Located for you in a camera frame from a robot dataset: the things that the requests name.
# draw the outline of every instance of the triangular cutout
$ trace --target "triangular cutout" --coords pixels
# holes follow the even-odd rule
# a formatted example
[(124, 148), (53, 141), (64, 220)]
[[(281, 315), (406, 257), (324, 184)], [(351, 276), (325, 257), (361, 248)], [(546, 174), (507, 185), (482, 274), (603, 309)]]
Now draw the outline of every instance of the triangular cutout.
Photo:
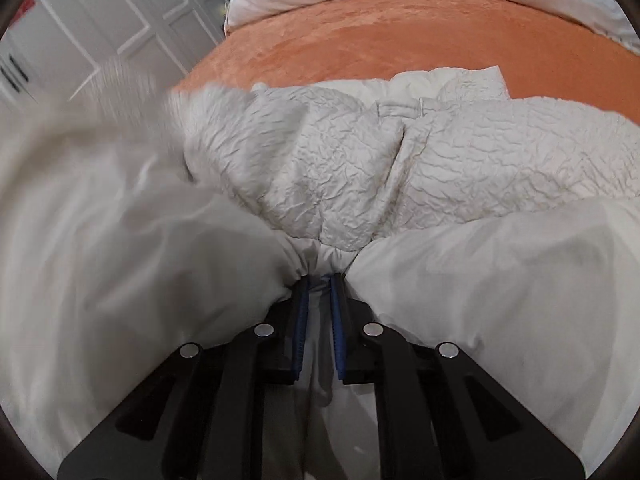
[(164, 377), (136, 406), (116, 423), (116, 429), (140, 440), (153, 440), (175, 378)]
[(475, 377), (465, 377), (465, 384), (487, 440), (492, 442), (520, 429), (520, 423), (513, 413), (492, 396)]

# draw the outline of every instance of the orange bed sheet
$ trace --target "orange bed sheet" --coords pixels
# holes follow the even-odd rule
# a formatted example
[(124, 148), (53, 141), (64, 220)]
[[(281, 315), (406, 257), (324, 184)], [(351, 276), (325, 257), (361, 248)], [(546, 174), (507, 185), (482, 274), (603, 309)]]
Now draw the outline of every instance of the orange bed sheet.
[(549, 96), (640, 124), (640, 57), (505, 0), (332, 0), (233, 32), (177, 87), (251, 88), (497, 65), (511, 97)]

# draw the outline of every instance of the black cabinet handle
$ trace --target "black cabinet handle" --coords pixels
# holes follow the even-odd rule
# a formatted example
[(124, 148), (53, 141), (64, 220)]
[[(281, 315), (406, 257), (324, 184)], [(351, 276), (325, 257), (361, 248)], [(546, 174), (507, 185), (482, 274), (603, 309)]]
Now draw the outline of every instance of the black cabinet handle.
[(24, 79), (24, 82), (28, 83), (29, 82), (29, 77), (24, 73), (24, 70), (22, 69), (22, 67), (14, 59), (14, 56), (11, 56), (11, 54), (9, 54), (9, 61), (11, 61), (11, 64), (18, 71), (18, 74), (20, 74), (22, 76), (22, 79)]
[(9, 84), (12, 86), (12, 88), (19, 94), (20, 93), (20, 87), (15, 83), (15, 81), (13, 79), (11, 79), (9, 77), (9, 75), (6, 72), (6, 70), (4, 69), (4, 67), (0, 67), (0, 72), (2, 73), (4, 78), (9, 82)]

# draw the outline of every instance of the metal rivet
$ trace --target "metal rivet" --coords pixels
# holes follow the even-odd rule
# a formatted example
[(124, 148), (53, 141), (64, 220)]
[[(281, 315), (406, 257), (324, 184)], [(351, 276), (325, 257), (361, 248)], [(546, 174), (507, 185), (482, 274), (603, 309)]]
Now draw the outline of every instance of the metal rivet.
[(196, 357), (199, 351), (198, 345), (194, 345), (193, 343), (187, 343), (180, 347), (180, 355), (186, 359)]
[(382, 325), (378, 323), (367, 323), (362, 328), (362, 331), (369, 336), (376, 337), (376, 336), (382, 335), (385, 329)]
[(453, 343), (443, 343), (438, 347), (438, 352), (440, 352), (442, 357), (453, 359), (458, 356), (460, 349)]
[(273, 326), (269, 323), (262, 323), (254, 328), (254, 334), (258, 337), (268, 337), (273, 334)]

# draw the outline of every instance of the white cabinet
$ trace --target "white cabinet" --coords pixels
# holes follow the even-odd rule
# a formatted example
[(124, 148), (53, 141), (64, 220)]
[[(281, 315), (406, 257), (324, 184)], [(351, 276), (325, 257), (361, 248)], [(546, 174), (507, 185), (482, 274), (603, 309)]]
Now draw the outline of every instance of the white cabinet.
[(0, 43), (2, 106), (69, 98), (116, 56), (170, 88), (222, 41), (228, 0), (34, 1)]

